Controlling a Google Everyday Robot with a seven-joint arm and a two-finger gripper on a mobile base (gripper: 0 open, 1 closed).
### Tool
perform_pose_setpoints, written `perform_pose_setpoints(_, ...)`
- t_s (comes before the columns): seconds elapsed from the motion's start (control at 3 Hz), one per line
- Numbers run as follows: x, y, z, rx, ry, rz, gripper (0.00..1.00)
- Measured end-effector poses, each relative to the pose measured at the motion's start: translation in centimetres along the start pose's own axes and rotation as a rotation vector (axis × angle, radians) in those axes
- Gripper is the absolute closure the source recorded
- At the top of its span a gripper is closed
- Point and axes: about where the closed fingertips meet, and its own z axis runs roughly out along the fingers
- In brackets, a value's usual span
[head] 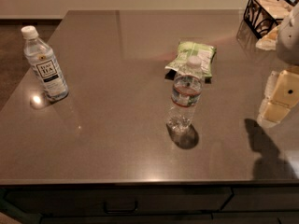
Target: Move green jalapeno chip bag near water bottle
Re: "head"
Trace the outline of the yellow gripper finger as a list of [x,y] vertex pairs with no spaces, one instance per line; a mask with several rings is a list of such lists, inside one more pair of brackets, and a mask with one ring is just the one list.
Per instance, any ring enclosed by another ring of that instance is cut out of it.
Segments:
[[272,104],[264,98],[259,108],[257,123],[263,128],[272,128],[280,124],[290,111],[288,107]]
[[276,105],[293,108],[299,103],[299,67],[272,71],[265,87],[265,97]]

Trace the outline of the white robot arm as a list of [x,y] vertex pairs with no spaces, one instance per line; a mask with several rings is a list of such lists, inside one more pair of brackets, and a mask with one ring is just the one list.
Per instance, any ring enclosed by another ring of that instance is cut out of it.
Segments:
[[280,73],[273,71],[267,79],[257,122],[272,128],[299,103],[299,4],[284,18],[278,28],[278,58],[290,67]]

